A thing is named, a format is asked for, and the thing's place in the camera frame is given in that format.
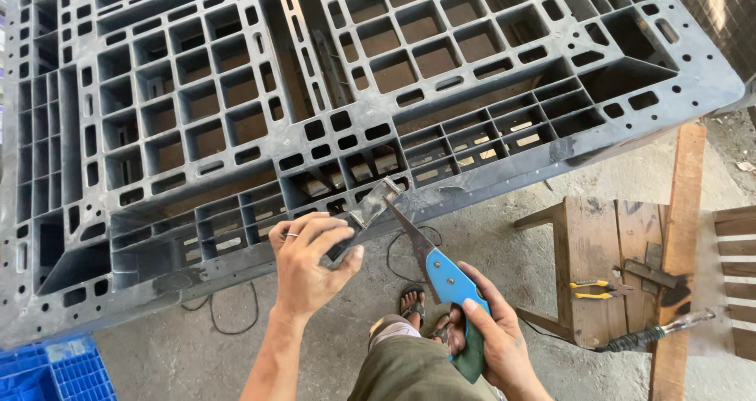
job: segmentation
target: blue plastic pallet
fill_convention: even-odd
[[[0,401],[116,399],[88,335],[0,351]]]

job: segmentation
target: blue saw handle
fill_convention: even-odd
[[[480,298],[475,283],[454,262],[451,262],[438,249],[433,249],[426,257],[426,270],[430,277],[430,283],[439,295],[441,302],[454,302],[462,306],[465,299],[476,301],[486,312],[491,314],[488,302]],[[451,364],[471,384],[475,384],[483,373],[485,357],[483,357],[483,334],[478,328],[465,317],[465,348],[456,357],[449,357]]]

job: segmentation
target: left hand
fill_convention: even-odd
[[[335,269],[318,263],[336,243],[353,235],[354,229],[345,220],[331,218],[328,212],[312,212],[294,221],[279,222],[270,232],[278,264],[274,311],[288,319],[306,322],[331,300],[360,270],[364,248],[352,248]]]

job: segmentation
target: hand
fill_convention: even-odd
[[[328,212],[279,222],[270,232],[278,264],[278,297],[273,311],[305,323],[331,300],[360,270],[364,248],[357,246],[347,252],[335,269],[318,263],[336,243],[353,235],[354,229],[345,220],[329,218]]]
[[[488,383],[504,391],[509,400],[550,399],[535,376],[514,309],[477,268],[462,261],[457,264],[478,286],[491,309],[491,315],[488,315],[472,299],[465,299],[462,304],[467,318],[480,329],[485,338],[483,354],[486,367],[483,377]]]

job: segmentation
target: sandal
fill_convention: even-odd
[[[440,321],[440,320],[441,320],[441,319],[442,319],[442,318],[443,318],[444,316],[450,317],[450,316],[449,316],[449,313],[447,312],[447,313],[446,313],[446,314],[444,314],[443,316],[439,317],[439,321]],[[446,345],[446,344],[447,344],[447,342],[448,342],[448,340],[449,340],[449,335],[448,335],[448,333],[447,333],[447,331],[446,331],[446,328],[447,328],[448,326],[449,326],[449,323],[446,323],[446,324],[444,325],[444,327],[442,327],[442,328],[440,328],[440,329],[435,329],[435,331],[433,331],[433,333],[431,333],[431,334],[430,334],[430,335],[428,336],[428,338],[429,338],[429,339],[432,339],[432,338],[441,338],[441,343],[442,343],[442,344],[444,344],[444,345]]]
[[[411,313],[417,312],[421,315],[421,329],[422,329],[422,323],[425,321],[425,307],[421,304],[420,294],[425,293],[425,289],[422,288],[421,285],[411,285],[408,288],[406,288],[404,291],[402,291],[402,296],[399,297],[399,305],[401,308],[402,305],[402,298],[406,296],[408,293],[411,292],[417,292],[417,301],[413,303],[408,309],[405,309],[404,312],[402,312],[402,318],[407,319],[407,317],[410,316]]]

